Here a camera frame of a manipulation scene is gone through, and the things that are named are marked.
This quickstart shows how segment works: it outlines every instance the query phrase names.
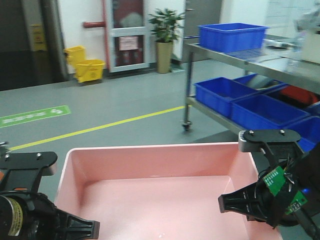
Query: yellow wet floor sign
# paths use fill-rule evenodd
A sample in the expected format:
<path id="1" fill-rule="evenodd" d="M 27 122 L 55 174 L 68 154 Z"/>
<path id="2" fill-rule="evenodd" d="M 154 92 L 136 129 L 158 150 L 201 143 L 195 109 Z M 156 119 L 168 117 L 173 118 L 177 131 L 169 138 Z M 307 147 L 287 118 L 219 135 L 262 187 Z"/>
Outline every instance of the yellow wet floor sign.
<path id="1" fill-rule="evenodd" d="M 32 26 L 32 34 L 33 34 L 33 44 L 35 51 L 46 51 L 47 44 L 44 29 L 41 24 L 33 24 Z"/>

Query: green leaves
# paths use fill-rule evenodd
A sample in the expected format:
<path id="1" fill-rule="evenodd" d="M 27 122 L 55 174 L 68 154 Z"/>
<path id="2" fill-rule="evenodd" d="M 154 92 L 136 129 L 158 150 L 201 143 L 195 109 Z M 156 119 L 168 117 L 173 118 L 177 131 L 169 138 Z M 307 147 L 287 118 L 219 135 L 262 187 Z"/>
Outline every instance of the green leaves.
<path id="1" fill-rule="evenodd" d="M 152 34 L 156 36 L 157 42 L 168 43 L 177 40 L 179 35 L 177 29 L 182 29 L 178 21 L 185 19 L 185 13 L 177 14 L 175 10 L 165 8 L 155 9 L 155 14 L 149 14 L 152 18 L 149 23 L 153 24 Z"/>

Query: yellow mop bucket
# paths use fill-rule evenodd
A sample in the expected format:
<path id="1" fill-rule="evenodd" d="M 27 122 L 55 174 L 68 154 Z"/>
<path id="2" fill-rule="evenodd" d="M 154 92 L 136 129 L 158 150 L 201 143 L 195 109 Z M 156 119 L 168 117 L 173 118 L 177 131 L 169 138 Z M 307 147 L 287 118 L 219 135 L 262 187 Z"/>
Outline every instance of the yellow mop bucket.
<path id="1" fill-rule="evenodd" d="M 86 52 L 84 46 L 74 46 L 70 48 L 66 48 L 64 50 L 66 53 L 66 61 L 70 64 L 73 68 L 76 68 L 76 65 L 80 62 L 86 60 Z"/>
<path id="2" fill-rule="evenodd" d="M 102 79 L 105 62 L 99 59 L 78 62 L 75 66 L 75 77 L 79 83 Z"/>

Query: pink plastic bin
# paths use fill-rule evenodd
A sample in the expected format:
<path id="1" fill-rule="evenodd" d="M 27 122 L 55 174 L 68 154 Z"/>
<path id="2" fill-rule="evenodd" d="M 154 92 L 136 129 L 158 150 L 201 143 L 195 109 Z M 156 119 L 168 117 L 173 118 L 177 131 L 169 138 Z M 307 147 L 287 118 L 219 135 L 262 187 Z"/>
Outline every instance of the pink plastic bin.
<path id="1" fill-rule="evenodd" d="M 218 197 L 257 175 L 237 143 L 76 148 L 55 204 L 99 221 L 99 240 L 282 240 L 266 223 L 220 213 Z"/>

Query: green circuit board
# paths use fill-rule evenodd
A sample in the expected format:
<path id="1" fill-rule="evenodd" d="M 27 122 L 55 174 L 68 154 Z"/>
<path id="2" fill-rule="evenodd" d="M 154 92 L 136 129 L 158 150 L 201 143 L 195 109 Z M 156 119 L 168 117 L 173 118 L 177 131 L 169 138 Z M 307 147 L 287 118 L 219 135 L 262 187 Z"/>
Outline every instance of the green circuit board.
<path id="1" fill-rule="evenodd" d="M 266 176 L 263 177 L 263 181 L 265 182 L 266 186 L 268 187 L 269 191 L 272 193 L 273 196 L 276 196 L 282 186 L 286 182 L 286 178 L 284 176 L 285 171 L 278 166 L 271 172 L 269 172 Z M 285 214 L 291 214 L 295 210 L 297 210 L 300 206 L 307 203 L 307 199 L 301 191 L 298 191 L 294 196 L 291 204 L 286 209 Z"/>

